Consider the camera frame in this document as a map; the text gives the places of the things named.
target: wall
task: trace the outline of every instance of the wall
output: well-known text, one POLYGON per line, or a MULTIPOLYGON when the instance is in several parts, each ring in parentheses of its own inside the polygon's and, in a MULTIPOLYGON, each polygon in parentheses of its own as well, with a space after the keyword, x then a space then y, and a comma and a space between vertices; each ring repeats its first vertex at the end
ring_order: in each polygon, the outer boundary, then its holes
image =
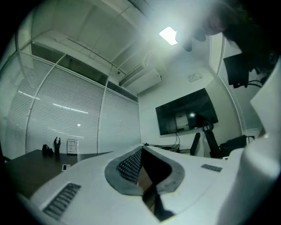
MULTIPOLYGON (((230 57, 239 53, 241 53, 241 50, 237 47, 237 45, 226 40, 223 58, 230 57)), ((259 88, 255 86, 248 86, 247 88, 233 88, 233 86, 229 86, 227 70, 224 62, 222 63, 219 76, 225 83, 225 86, 231 94, 236 105, 241 122, 241 129, 245 134, 247 134, 248 132, 254 132, 254 135, 258 135, 262 124, 254 108, 250 104, 250 101, 256 95, 256 93, 258 93, 259 88)), ((255 70, 252 70, 252 72, 249 73, 249 80, 260 80, 262 77, 263 75, 257 75, 255 70)))
MULTIPOLYGON (((214 124, 213 133, 218 145, 241 136, 239 118, 235 106, 221 79, 215 75, 211 83, 205 87, 213 103, 219 122, 214 124)), ((209 145, 203 139, 205 157, 209 157, 209 145)))
POLYGON ((215 71, 218 72, 220 67, 221 52, 223 49, 223 34, 218 33, 209 37, 210 42, 210 56, 209 65, 215 71))
POLYGON ((11 37, 9 44, 6 47, 5 52, 3 53, 1 60, 0 60, 0 70, 5 65, 9 57, 16 52, 16 42, 15 42, 15 35, 11 37))
MULTIPOLYGON (((169 66, 162 76, 163 81, 139 94, 140 135, 141 142, 158 145, 172 145, 176 140, 175 134, 160 135, 155 108, 183 97, 187 94, 205 88, 213 76, 202 62, 196 61, 192 54, 182 54, 169 66), (200 73, 202 79, 190 83, 188 75, 200 73)), ((180 149, 189 149, 195 134, 201 129, 178 133, 180 149)), ((197 150, 197 156, 204 156, 202 138, 197 150)))
POLYGON ((45 0, 37 6, 32 24, 31 38, 34 39, 52 29, 57 3, 57 0, 45 0))
MULTIPOLYGON (((214 125, 213 130, 217 143, 220 145, 241 135, 236 109, 217 75, 213 75, 208 67, 191 54, 179 56, 168 68, 161 83, 139 94, 141 142, 174 144, 175 134, 160 135, 155 108, 202 88, 207 90, 218 116, 219 122, 214 125), (200 73, 202 79, 190 83, 187 76, 192 73, 200 73)), ((189 149, 197 132, 201 133, 201 138, 196 155, 209 156, 209 146, 201 128, 178 133, 180 149, 189 149)))
POLYGON ((31 41, 33 12, 31 11, 22 21, 18 28, 18 49, 22 49, 27 43, 31 41))

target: desk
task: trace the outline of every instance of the desk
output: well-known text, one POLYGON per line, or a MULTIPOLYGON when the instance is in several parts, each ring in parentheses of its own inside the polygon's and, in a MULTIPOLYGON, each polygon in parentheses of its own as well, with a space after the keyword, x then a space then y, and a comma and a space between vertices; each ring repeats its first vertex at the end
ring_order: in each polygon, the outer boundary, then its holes
POLYGON ((5 170, 14 184, 15 191, 26 198, 43 184, 60 174, 63 164, 70 164, 85 160, 100 154, 67 155, 56 156, 43 155, 41 150, 34 150, 23 156, 5 163, 5 170))

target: television screen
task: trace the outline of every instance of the television screen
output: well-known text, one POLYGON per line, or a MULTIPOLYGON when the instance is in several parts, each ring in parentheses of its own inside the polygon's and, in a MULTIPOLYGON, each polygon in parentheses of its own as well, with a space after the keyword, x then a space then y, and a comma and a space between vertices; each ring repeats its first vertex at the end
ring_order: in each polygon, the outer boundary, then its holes
POLYGON ((160 135, 202 127, 202 120, 217 123, 206 89, 201 89, 156 108, 160 135))

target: ceiling light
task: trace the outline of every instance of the ceiling light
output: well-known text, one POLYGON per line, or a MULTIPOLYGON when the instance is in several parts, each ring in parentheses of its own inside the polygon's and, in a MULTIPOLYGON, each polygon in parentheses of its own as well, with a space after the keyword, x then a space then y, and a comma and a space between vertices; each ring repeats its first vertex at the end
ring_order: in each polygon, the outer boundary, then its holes
POLYGON ((177 32, 170 26, 163 29, 159 35, 164 38, 170 45, 175 45, 178 42, 176 41, 177 32))

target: cable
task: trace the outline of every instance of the cable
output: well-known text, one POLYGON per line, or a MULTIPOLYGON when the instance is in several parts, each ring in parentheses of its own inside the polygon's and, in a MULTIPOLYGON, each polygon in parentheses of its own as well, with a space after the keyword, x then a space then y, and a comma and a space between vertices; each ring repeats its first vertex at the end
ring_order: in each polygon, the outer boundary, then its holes
POLYGON ((165 149, 165 150, 171 150, 175 144, 172 145, 172 147, 168 147, 168 146, 162 146, 162 145, 154 145, 154 144, 148 144, 148 143, 142 143, 144 146, 154 146, 154 147, 157 147, 157 148, 161 148, 161 149, 165 149))
MULTIPOLYGON (((175 141, 175 144, 176 144, 176 142, 177 142, 177 135, 176 135, 176 141, 175 141)), ((173 148, 175 144, 173 144, 173 146, 172 146, 171 148, 173 148)))
POLYGON ((259 87, 261 88, 262 86, 258 85, 258 84, 255 84, 255 83, 249 83, 248 85, 253 85, 253 86, 256 86, 256 87, 259 87))
MULTIPOLYGON (((180 141, 180 137, 177 135, 177 133, 176 133, 176 136, 179 138, 179 141, 180 141)), ((179 145, 180 145, 180 142, 177 144, 177 146, 175 148, 177 148, 179 145)))
POLYGON ((250 82, 254 82, 254 81, 256 81, 256 82, 259 82, 259 83, 263 84, 260 80, 250 80, 250 81, 248 81, 248 83, 250 83, 250 82))

